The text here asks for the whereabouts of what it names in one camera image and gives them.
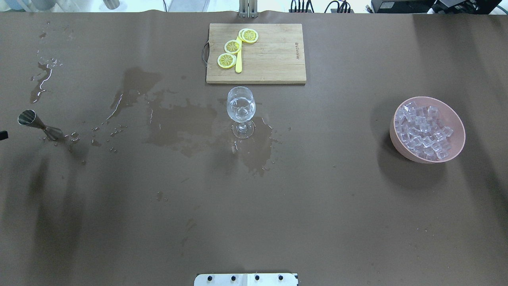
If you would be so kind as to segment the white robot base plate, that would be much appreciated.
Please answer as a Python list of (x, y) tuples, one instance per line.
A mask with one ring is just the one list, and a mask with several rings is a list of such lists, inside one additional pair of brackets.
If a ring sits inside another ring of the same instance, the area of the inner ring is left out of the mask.
[(194, 286), (298, 286), (293, 273), (221, 273), (198, 274)]

